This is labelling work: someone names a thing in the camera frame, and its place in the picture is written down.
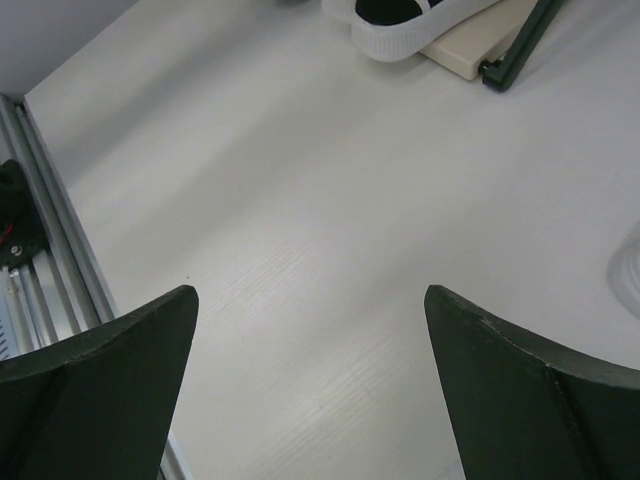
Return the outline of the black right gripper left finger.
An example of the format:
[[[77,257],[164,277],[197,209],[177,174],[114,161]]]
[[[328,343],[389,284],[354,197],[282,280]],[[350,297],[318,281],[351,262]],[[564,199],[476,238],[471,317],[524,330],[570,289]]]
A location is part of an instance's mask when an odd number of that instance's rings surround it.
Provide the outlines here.
[[[2,362],[2,478],[157,478],[198,309],[179,286]]]

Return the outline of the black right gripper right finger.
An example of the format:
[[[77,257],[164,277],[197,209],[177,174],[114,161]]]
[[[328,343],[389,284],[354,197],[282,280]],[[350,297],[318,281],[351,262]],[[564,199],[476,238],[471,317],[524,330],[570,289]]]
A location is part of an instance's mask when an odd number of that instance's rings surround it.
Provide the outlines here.
[[[468,479],[636,479],[639,373],[503,320],[441,286],[426,323]]]

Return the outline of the black white sneaker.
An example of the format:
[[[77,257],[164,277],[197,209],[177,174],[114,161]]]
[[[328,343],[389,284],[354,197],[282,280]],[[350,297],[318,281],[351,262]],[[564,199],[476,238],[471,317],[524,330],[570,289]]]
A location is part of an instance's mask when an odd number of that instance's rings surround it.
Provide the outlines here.
[[[392,63],[420,52],[494,3],[485,0],[322,0],[324,14],[350,27],[356,48]]]

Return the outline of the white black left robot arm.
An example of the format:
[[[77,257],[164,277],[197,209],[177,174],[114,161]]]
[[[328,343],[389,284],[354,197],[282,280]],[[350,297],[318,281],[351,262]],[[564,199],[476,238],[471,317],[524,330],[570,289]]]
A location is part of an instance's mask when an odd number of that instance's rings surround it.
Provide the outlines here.
[[[16,269],[27,256],[29,188],[21,165],[1,164],[1,267]]]

